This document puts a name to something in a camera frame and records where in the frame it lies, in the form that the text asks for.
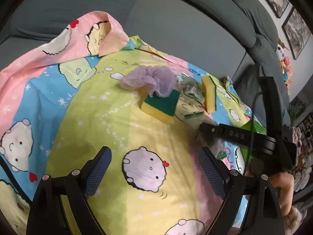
gray pillow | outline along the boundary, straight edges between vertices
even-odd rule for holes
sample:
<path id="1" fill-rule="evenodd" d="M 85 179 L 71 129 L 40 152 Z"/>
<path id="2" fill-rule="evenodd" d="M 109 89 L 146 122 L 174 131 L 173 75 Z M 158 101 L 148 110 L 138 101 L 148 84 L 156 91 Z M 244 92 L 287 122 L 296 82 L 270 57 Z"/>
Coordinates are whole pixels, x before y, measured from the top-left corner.
<path id="1" fill-rule="evenodd" d="M 10 35 L 50 41 L 73 20 L 105 11 L 122 26 L 136 0 L 24 0 L 12 15 Z"/>
<path id="2" fill-rule="evenodd" d="M 236 92 L 240 97 L 241 101 L 248 105 L 251 109 L 253 106 L 253 101 L 258 92 L 261 91 L 261 87 L 259 85 L 257 77 L 272 77 L 272 73 L 269 68 L 263 63 L 256 63 L 255 65 L 251 65 L 249 70 L 243 76 L 241 82 L 236 88 Z M 290 125 L 290 117 L 283 104 L 283 100 L 278 91 L 279 101 L 281 104 L 282 111 L 282 123 L 286 125 Z M 259 119 L 260 123 L 266 127 L 266 114 L 264 108 L 264 102 L 262 96 L 259 96 L 255 103 L 254 115 Z"/>
<path id="3" fill-rule="evenodd" d="M 233 2 L 246 14 L 254 26 L 255 32 L 263 35 L 276 51 L 278 44 L 278 31 L 275 23 L 259 0 L 233 0 Z"/>
<path id="4" fill-rule="evenodd" d="M 271 75 L 273 75 L 275 79 L 276 86 L 283 100 L 283 105 L 288 108 L 289 96 L 284 82 L 284 76 L 278 62 L 278 57 L 264 36 L 257 34 L 256 37 L 257 39 L 255 45 L 253 48 L 248 48 L 247 51 L 254 62 L 266 64 L 267 68 L 271 72 Z"/>
<path id="5" fill-rule="evenodd" d="M 200 9 L 248 48 L 255 44 L 255 30 L 246 15 L 231 0 L 184 0 Z"/>

colorful plush toy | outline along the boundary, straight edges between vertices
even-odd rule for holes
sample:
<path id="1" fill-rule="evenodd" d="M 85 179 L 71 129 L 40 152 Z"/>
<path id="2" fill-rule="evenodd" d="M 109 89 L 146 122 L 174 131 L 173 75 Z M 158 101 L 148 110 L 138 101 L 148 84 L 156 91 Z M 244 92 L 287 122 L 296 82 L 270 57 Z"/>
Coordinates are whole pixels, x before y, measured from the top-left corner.
<path id="1" fill-rule="evenodd" d="M 290 65 L 289 57 L 285 56 L 284 54 L 284 48 L 289 50 L 285 44 L 281 41 L 281 39 L 278 40 L 276 55 L 279 60 L 279 64 L 281 66 L 281 72 L 284 75 L 284 81 L 287 87 L 287 90 L 289 90 L 290 85 L 292 84 L 292 66 Z"/>

red heart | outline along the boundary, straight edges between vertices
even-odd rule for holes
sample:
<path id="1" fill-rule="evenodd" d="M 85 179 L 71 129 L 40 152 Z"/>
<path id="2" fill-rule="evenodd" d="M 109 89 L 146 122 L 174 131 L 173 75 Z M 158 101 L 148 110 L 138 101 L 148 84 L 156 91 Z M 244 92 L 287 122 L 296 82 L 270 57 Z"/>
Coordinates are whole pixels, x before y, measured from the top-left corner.
<path id="1" fill-rule="evenodd" d="M 22 211 L 24 211 L 24 208 L 21 206 L 21 204 L 18 203 L 18 208 Z"/>
<path id="2" fill-rule="evenodd" d="M 170 165 L 167 161 L 163 161 L 162 164 L 163 164 L 163 167 L 168 167 Z"/>
<path id="3" fill-rule="evenodd" d="M 73 22 L 71 22 L 69 25 L 71 26 L 71 28 L 75 28 L 76 25 L 78 25 L 78 24 L 79 24 L 79 21 L 78 21 L 78 19 L 76 19 Z"/>
<path id="4" fill-rule="evenodd" d="M 33 183 L 37 180 L 38 180 L 37 176 L 34 173 L 30 172 L 29 173 L 29 181 Z"/>

black cable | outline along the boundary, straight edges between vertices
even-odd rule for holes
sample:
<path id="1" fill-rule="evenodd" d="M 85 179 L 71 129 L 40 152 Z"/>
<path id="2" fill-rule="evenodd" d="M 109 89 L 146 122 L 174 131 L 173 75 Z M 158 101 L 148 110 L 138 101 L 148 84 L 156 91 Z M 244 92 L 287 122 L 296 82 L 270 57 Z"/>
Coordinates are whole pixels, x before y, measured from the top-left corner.
<path id="1" fill-rule="evenodd" d="M 29 206 L 31 206 L 32 201 L 30 200 L 30 198 L 27 196 L 27 194 L 23 191 L 23 189 L 20 187 L 20 185 L 18 184 L 18 182 L 16 181 L 14 175 L 12 174 L 12 172 L 10 171 L 9 166 L 7 165 L 7 163 L 4 161 L 4 159 L 0 156 L 0 166 L 1 168 L 4 170 L 5 174 L 7 175 L 7 177 L 9 178 L 11 184 L 14 186 L 14 188 L 16 189 L 16 191 L 18 192 L 18 194 L 22 197 L 22 199 L 24 201 L 27 202 L 27 204 Z"/>
<path id="2" fill-rule="evenodd" d="M 254 125 L 254 111 L 255 111 L 255 104 L 256 101 L 258 99 L 258 97 L 263 94 L 263 92 L 258 92 L 253 100 L 253 105 L 252 105 L 252 123 L 251 123 L 251 141 L 250 141 L 250 147 L 249 147 L 249 152 L 248 152 L 248 156 L 247 156 L 247 160 L 246 160 L 246 164 L 245 164 L 245 170 L 244 170 L 244 175 L 246 174 L 247 171 L 247 167 L 248 167 L 248 162 L 249 162 L 249 158 L 253 149 L 253 145 L 254 145 L 254 132 L 253 132 L 253 125 Z"/>

metal bolt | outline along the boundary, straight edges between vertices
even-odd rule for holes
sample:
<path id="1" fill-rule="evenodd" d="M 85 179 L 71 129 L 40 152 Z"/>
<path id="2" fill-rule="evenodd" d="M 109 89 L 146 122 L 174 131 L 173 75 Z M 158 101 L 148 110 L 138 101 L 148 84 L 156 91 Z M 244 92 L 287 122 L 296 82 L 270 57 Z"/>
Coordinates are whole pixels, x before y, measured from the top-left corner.
<path id="1" fill-rule="evenodd" d="M 263 179 L 263 180 L 268 180 L 269 177 L 268 177 L 267 175 L 263 174 L 263 175 L 261 175 L 261 179 Z"/>
<path id="2" fill-rule="evenodd" d="M 238 176 L 238 171 L 235 170 L 235 169 L 231 169 L 231 170 L 230 170 L 230 173 L 231 173 L 231 175 L 233 175 L 233 176 Z"/>
<path id="3" fill-rule="evenodd" d="M 48 174 L 45 174 L 42 176 L 42 180 L 47 180 L 49 178 L 49 175 Z"/>
<path id="4" fill-rule="evenodd" d="M 72 171 L 72 175 L 73 176 L 77 176 L 77 175 L 79 175 L 79 173 L 80 173 L 79 169 L 75 169 L 75 170 Z"/>

